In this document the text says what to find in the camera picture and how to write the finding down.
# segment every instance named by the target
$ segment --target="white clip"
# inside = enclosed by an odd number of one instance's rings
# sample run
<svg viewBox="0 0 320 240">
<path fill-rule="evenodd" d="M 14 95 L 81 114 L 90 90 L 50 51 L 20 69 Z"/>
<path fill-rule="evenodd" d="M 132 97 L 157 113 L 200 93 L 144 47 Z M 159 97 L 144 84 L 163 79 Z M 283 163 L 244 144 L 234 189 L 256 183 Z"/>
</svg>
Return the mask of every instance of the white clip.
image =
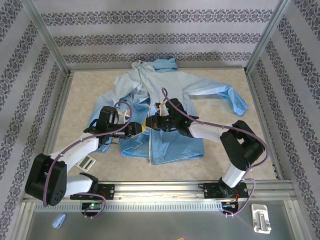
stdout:
<svg viewBox="0 0 320 240">
<path fill-rule="evenodd" d="M 165 102 L 163 100 L 160 101 L 160 104 L 157 106 L 156 104 L 154 105 L 155 110 L 159 113 L 160 116 L 166 116 L 167 112 L 166 112 L 166 105 Z"/>
<path fill-rule="evenodd" d="M 252 223 L 253 230 L 260 234 L 269 234 L 271 226 L 269 222 L 268 208 L 262 204 L 252 204 Z"/>
<path fill-rule="evenodd" d="M 120 111 L 118 110 L 118 123 L 119 124 L 125 124 L 126 123 L 126 118 L 130 118 L 130 111 L 129 109 L 125 111 Z"/>
</svg>

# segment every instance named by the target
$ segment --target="gray metal plate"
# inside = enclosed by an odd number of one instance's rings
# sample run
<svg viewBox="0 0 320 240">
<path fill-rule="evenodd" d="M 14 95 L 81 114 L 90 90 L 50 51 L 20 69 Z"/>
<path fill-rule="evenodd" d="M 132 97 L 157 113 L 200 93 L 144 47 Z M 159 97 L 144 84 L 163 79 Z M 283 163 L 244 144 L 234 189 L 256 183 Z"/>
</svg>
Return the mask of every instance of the gray metal plate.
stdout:
<svg viewBox="0 0 320 240">
<path fill-rule="evenodd" d="M 253 203 L 268 207 L 270 234 L 255 233 Z M 28 240 L 291 240 L 295 239 L 283 201 L 250 201 L 238 216 L 225 218 L 218 211 L 189 212 L 105 212 L 84 219 L 79 212 L 67 212 L 59 229 L 51 227 L 57 212 L 34 212 Z"/>
</svg>

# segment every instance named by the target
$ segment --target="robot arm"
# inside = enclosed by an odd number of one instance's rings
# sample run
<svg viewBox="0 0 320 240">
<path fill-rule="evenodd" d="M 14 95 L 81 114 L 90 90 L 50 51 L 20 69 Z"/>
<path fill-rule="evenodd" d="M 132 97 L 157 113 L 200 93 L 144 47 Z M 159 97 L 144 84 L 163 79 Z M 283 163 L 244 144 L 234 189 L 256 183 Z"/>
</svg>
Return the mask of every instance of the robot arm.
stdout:
<svg viewBox="0 0 320 240">
<path fill-rule="evenodd" d="M 51 206 L 55 206 L 63 197 L 69 195 L 77 193 L 96 194 L 99 184 L 96 177 L 87 173 L 80 173 L 77 176 L 67 176 L 67 174 L 77 162 L 105 144 L 110 137 L 127 139 L 145 131 L 141 124 L 130 122 L 122 131 L 94 137 L 94 135 L 120 129 L 125 124 L 115 124 L 115 121 L 117 119 L 117 122 L 125 122 L 125 117 L 126 113 L 121 116 L 114 107 L 104 106 L 100 111 L 99 118 L 94 120 L 77 140 L 57 152 L 49 155 L 41 153 L 35 157 L 24 191 L 39 200 L 43 200 L 47 174 L 54 159 L 60 155 L 59 160 L 52 168 L 49 178 L 46 202 Z"/>
<path fill-rule="evenodd" d="M 187 114 L 178 99 L 173 98 L 170 99 L 170 101 L 179 110 Z M 256 138 L 240 131 L 194 122 L 178 112 L 169 102 L 165 103 L 165 108 L 168 112 L 168 115 L 165 115 L 163 105 L 163 102 L 156 103 L 155 107 L 158 112 L 146 119 L 146 127 L 156 131 L 178 131 L 181 135 L 190 138 L 203 138 L 221 143 L 231 163 L 224 176 L 219 180 L 219 191 L 221 191 L 225 197 L 229 197 L 249 167 L 264 152 L 264 146 Z M 254 135 L 254 132 L 244 121 L 238 120 L 232 124 L 232 126 Z"/>
</svg>

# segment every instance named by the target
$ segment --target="floral border pattern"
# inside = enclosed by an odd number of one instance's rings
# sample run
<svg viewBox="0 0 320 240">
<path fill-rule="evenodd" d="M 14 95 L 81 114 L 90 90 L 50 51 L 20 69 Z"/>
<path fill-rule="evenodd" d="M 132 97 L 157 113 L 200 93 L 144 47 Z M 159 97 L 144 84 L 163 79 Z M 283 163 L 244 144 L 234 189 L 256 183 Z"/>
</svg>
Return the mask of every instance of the floral border pattern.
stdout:
<svg viewBox="0 0 320 240">
<path fill-rule="evenodd" d="M 53 69 L 50 73 L 50 77 L 44 89 L 43 95 L 40 100 L 36 115 L 31 126 L 27 142 L 23 149 L 23 154 L 19 160 L 17 171 L 14 174 L 14 180 L 12 181 L 12 186 L 9 190 L 9 195 L 6 197 L 7 201 L 4 204 L 4 211 L 1 213 L 0 217 L 0 239 L 6 239 L 6 234 L 9 225 L 11 224 L 12 217 L 14 215 L 13 211 L 15 210 L 17 204 L 19 203 L 19 196 L 23 191 L 24 181 L 28 173 L 29 164 L 31 157 L 34 154 L 34 149 L 36 146 L 37 138 L 44 123 L 44 118 L 46 115 L 46 110 L 50 103 L 50 98 L 53 93 L 55 83 L 57 81 L 60 68 L 57 63 L 54 64 Z"/>
<path fill-rule="evenodd" d="M 41 14 L 47 26 L 142 23 L 266 23 L 271 9 L 89 11 Z"/>
<path fill-rule="evenodd" d="M 281 135 L 281 139 L 284 145 L 284 149 L 287 152 L 288 160 L 293 169 L 293 174 L 296 177 L 296 181 L 298 183 L 299 190 L 301 191 L 301 196 L 303 197 L 304 204 L 306 206 L 306 210 L 309 212 L 309 218 L 312 221 L 312 226 L 315 228 L 315 234 L 318 238 L 320 238 L 320 212 L 319 207 L 316 206 L 317 201 L 313 196 L 313 191 L 310 190 L 310 183 L 308 181 L 308 177 L 306 176 L 306 171 L 302 167 L 302 163 L 300 161 L 300 157 L 297 154 L 296 146 L 291 137 L 291 133 L 288 130 L 288 126 L 286 120 L 283 116 L 283 112 L 280 108 L 279 102 L 277 100 L 276 94 L 273 90 L 272 84 L 270 82 L 269 76 L 267 74 L 266 68 L 262 63 L 262 60 L 259 59 L 255 65 L 256 70 L 259 74 L 258 81 L 262 81 L 262 85 L 264 91 L 267 96 L 268 103 L 273 113 L 274 120 L 276 121 L 277 128 Z M 255 87 L 255 91 L 258 94 L 257 86 L 255 84 L 254 79 L 252 78 L 253 85 Z"/>
<path fill-rule="evenodd" d="M 320 41 L 320 7 L 315 0 L 294 0 L 294 4 L 304 16 L 311 30 Z"/>
<path fill-rule="evenodd" d="M 56 97 L 56 102 L 55 102 L 55 104 L 54 104 L 54 108 L 53 108 L 53 111 L 52 111 L 52 115 L 51 115 L 51 118 L 50 118 L 50 121 L 49 121 L 49 127 L 48 127 L 48 130 L 47 130 L 47 132 L 46 132 L 46 135 L 45 135 L 45 138 L 44 138 L 44 141 L 43 141 L 43 148 L 42 148 L 42 151 L 41 151 L 41 152 L 44 153 L 44 154 L 45 154 L 45 148 L 46 148 L 46 145 L 47 145 L 47 141 L 48 141 L 50 129 L 51 129 L 52 123 L 53 123 L 53 121 L 54 121 L 54 117 L 55 117 L 55 114 L 56 114 L 58 102 L 59 102 L 59 99 L 60 99 L 60 95 L 61 95 L 61 92 L 62 92 L 64 83 L 65 83 L 65 80 L 66 80 L 66 78 L 63 77 L 63 81 L 62 81 L 62 83 L 61 83 L 61 87 L 60 87 L 58 96 Z"/>
<path fill-rule="evenodd" d="M 146 52 L 64 55 L 67 64 L 131 63 L 137 60 L 152 62 L 156 59 L 175 58 L 177 61 L 248 61 L 251 52 Z"/>
<path fill-rule="evenodd" d="M 286 16 L 283 16 L 277 28 L 290 50 L 296 66 L 304 77 L 315 103 L 319 105 L 318 108 L 320 109 L 320 75 L 317 69 Z"/>
<path fill-rule="evenodd" d="M 13 83 L 16 81 L 16 77 L 21 70 L 23 63 L 26 60 L 27 54 L 31 46 L 33 45 L 36 36 L 38 35 L 38 30 L 32 21 L 28 24 L 25 29 L 22 38 L 20 39 L 12 57 L 9 60 L 9 63 L 6 65 L 6 68 L 1 75 L 0 81 L 0 111 L 2 106 L 6 102 L 6 98 L 13 87 Z"/>
<path fill-rule="evenodd" d="M 260 33 L 149 33 L 56 36 L 58 47 L 133 44 L 256 44 Z"/>
<path fill-rule="evenodd" d="M 287 73 L 284 63 L 282 62 L 274 43 L 269 41 L 265 47 L 265 50 L 268 53 L 273 65 L 273 69 L 279 78 L 279 82 L 282 86 L 284 94 L 286 95 L 286 99 L 291 106 L 292 113 L 295 117 L 298 127 L 300 128 L 305 145 L 308 147 L 313 164 L 318 169 L 318 174 L 320 175 L 320 143 L 318 142 L 318 138 L 315 136 L 315 130 L 312 128 L 309 118 L 306 116 L 307 114 L 305 108 L 299 100 L 295 86 L 290 80 L 290 76 Z"/>
<path fill-rule="evenodd" d="M 4 136 L 1 143 L 0 180 L 2 180 L 2 175 L 6 170 L 6 165 L 8 164 L 8 160 L 11 157 L 11 152 L 13 151 L 13 147 L 16 144 L 16 140 L 18 139 L 22 123 L 25 120 L 25 116 L 28 112 L 29 106 L 31 104 L 38 82 L 40 81 L 41 74 L 43 73 L 49 56 L 50 51 L 47 45 L 44 45 L 23 90 L 18 106 L 16 107 L 16 111 L 13 114 L 13 118 L 11 119 L 12 122 L 10 122 L 8 130 L 6 131 L 7 134 Z"/>
<path fill-rule="evenodd" d="M 21 9 L 23 8 L 20 0 L 7 0 L 0 10 L 0 43 L 5 38 Z"/>
</svg>

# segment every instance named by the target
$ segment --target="cable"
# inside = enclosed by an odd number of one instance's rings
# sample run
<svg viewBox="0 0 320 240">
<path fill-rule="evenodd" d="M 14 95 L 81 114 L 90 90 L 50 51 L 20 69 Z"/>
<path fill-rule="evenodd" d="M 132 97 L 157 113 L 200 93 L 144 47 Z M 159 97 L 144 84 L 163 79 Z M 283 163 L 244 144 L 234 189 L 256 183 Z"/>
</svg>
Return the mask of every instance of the cable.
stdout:
<svg viewBox="0 0 320 240">
<path fill-rule="evenodd" d="M 83 213 L 85 218 L 89 217 L 90 219 L 94 219 L 94 218 L 100 216 L 100 215 L 105 211 L 105 209 L 106 209 L 106 207 L 107 207 L 107 200 L 106 200 L 105 197 L 102 196 L 102 195 L 94 194 L 94 193 L 88 193 L 88 192 L 79 192 L 79 193 L 77 193 L 77 195 L 87 195 L 87 196 L 95 196 L 95 197 L 102 198 L 103 207 L 101 208 L 101 210 L 98 211 L 98 212 L 97 212 L 95 215 L 93 215 L 93 216 L 88 216 L 88 215 L 86 215 L 86 212 L 90 209 L 90 208 L 88 207 L 88 208 L 86 208 L 86 209 L 84 210 L 84 213 Z"/>
<path fill-rule="evenodd" d="M 225 214 L 226 217 L 229 217 L 229 216 L 233 217 L 233 216 L 237 215 L 238 213 L 240 213 L 240 212 L 245 208 L 245 206 L 246 206 L 247 203 L 249 202 L 252 194 L 254 193 L 254 191 L 255 191 L 255 189 L 256 189 L 256 181 L 255 181 L 253 178 L 247 178 L 247 179 L 243 179 L 243 180 L 245 180 L 245 181 L 252 181 L 252 182 L 253 182 L 252 190 L 251 190 L 248 198 L 245 200 L 245 202 L 244 202 L 244 204 L 242 205 L 242 207 L 240 207 L 240 209 L 238 209 L 238 211 L 232 212 L 232 211 L 223 209 L 224 212 L 228 213 L 228 214 Z"/>
<path fill-rule="evenodd" d="M 49 180 L 50 180 L 50 176 L 51 176 L 51 173 L 52 173 L 52 170 L 54 168 L 54 165 L 56 164 L 56 162 L 67 152 L 69 151 L 70 149 L 72 149 L 74 146 L 78 145 L 79 143 L 82 143 L 83 141 L 86 141 L 88 139 L 93 139 L 93 138 L 96 138 L 96 137 L 100 137 L 100 136 L 104 136 L 104 135 L 111 135 L 111 134 L 114 134 L 114 133 L 117 133 L 121 130 L 123 130 L 124 128 L 126 128 L 129 123 L 131 122 L 131 119 L 132 119 L 132 108 L 131 106 L 126 103 L 125 101 L 118 101 L 115 105 L 114 105 L 114 108 L 119 105 L 119 104 L 126 104 L 130 110 L 130 116 L 129 116 L 129 119 L 128 119 L 128 122 L 125 123 L 124 126 L 120 127 L 119 129 L 117 130 L 114 130 L 114 131 L 109 131 L 109 132 L 104 132 L 104 133 L 99 133 L 99 134 L 96 134 L 96 135 L 92 135 L 92 136 L 87 136 L 87 137 L 84 137 L 78 141 L 75 141 L 74 143 L 70 144 L 69 146 L 67 146 L 64 150 L 61 151 L 61 153 L 56 156 L 56 158 L 53 160 L 50 168 L 49 168 L 49 171 L 47 173 L 47 176 L 46 176 L 46 179 L 45 179 L 45 183 L 44 183 L 44 189 L 43 189 L 43 197 L 42 197 L 42 202 L 43 202 L 43 206 L 46 208 L 48 206 L 47 204 L 47 192 L 48 192 L 48 185 L 49 185 Z"/>
<path fill-rule="evenodd" d="M 260 166 L 261 164 L 263 164 L 265 161 L 267 161 L 267 159 L 269 158 L 269 149 L 268 149 L 268 146 L 267 144 L 258 136 L 256 136 L 255 134 L 249 132 L 249 131 L 246 131 L 246 130 L 243 130 L 243 129 L 240 129 L 240 128 L 237 128 L 237 127 L 233 127 L 233 126 L 224 126 L 224 125 L 221 125 L 221 124 L 217 124 L 217 123 L 212 123 L 212 122 L 207 122 L 207 121 L 199 121 L 197 119 L 194 119 L 193 117 L 185 114 L 183 111 L 181 111 L 179 108 L 177 108 L 172 102 L 171 100 L 168 98 L 168 91 L 163 87 L 161 89 L 162 91 L 162 94 L 164 95 L 164 99 L 168 101 L 168 103 L 170 103 L 172 105 L 172 107 L 177 110 L 179 113 L 181 113 L 183 116 L 185 116 L 186 118 L 196 122 L 196 123 L 199 123 L 199 124 L 206 124 L 206 125 L 209 125 L 209 126 L 213 126 L 213 127 L 218 127 L 218 128 L 222 128 L 222 129 L 232 129 L 232 130 L 236 130 L 238 132 L 241 132 L 241 133 L 244 133 L 244 134 L 247 134 L 253 138 L 255 138 L 256 140 L 258 140 L 263 146 L 264 146 L 264 149 L 265 149 L 265 157 L 264 159 L 255 164 L 255 165 L 252 165 L 251 167 L 248 168 L 248 170 L 245 172 L 245 174 L 242 176 L 243 178 L 245 177 L 245 175 L 249 172 L 249 171 L 252 171 L 253 168 L 255 167 L 258 167 Z M 246 201 L 244 202 L 243 206 L 238 209 L 238 211 L 236 211 L 235 213 L 229 211 L 229 210 L 224 210 L 225 212 L 229 213 L 229 215 L 225 214 L 225 216 L 235 216 L 237 215 L 238 213 L 240 213 L 242 211 L 242 209 L 244 209 L 244 207 L 247 205 L 247 203 L 249 202 L 253 192 L 255 191 L 255 188 L 256 188 L 256 181 L 253 179 L 253 178 L 247 178 L 245 180 L 248 180 L 248 181 L 253 181 L 253 188 L 251 190 L 251 193 L 249 195 L 249 197 L 246 199 Z"/>
<path fill-rule="evenodd" d="M 244 176 L 247 174 L 248 171 L 251 171 L 253 168 L 260 166 L 261 164 L 263 164 L 263 163 L 269 158 L 269 149 L 268 149 L 268 146 L 267 146 L 267 144 L 266 144 L 260 137 L 256 136 L 255 134 L 253 134 L 253 133 L 251 133 L 251 132 L 249 132 L 249 131 L 246 131 L 246 130 L 243 130 L 243 129 L 240 129 L 240 128 L 237 128 L 237 127 L 234 127 L 234 126 L 225 126 L 225 125 L 221 125 L 221 124 L 218 124 L 218 123 L 212 123 L 212 122 L 207 122 L 207 121 L 199 121 L 199 120 L 197 120 L 197 119 L 194 119 L 193 117 L 185 114 L 183 111 L 181 111 L 179 108 L 177 108 L 177 107 L 171 102 L 171 100 L 168 98 L 168 91 L 167 91 L 164 87 L 161 89 L 161 91 L 162 91 L 162 93 L 163 93 L 163 95 L 164 95 L 165 100 L 167 100 L 168 103 L 170 103 L 175 110 L 177 110 L 179 113 L 181 113 L 181 114 L 182 114 L 183 116 L 185 116 L 186 118 L 188 118 L 188 119 L 190 119 L 190 120 L 192 120 L 192 121 L 194 121 L 194 122 L 196 122 L 196 123 L 199 123 L 199 124 L 206 124 L 206 125 L 210 125 L 210 126 L 218 127 L 218 128 L 222 128 L 222 129 L 232 129 L 232 130 L 236 130 L 236 131 L 238 131 L 238 132 L 247 134 L 247 135 L 249 135 L 249 136 L 257 139 L 257 140 L 264 146 L 265 153 L 266 153 L 266 154 L 265 154 L 265 158 L 264 158 L 261 162 L 255 164 L 255 165 L 252 165 L 251 167 L 249 167 L 248 170 L 246 171 L 246 173 L 244 174 Z"/>
</svg>

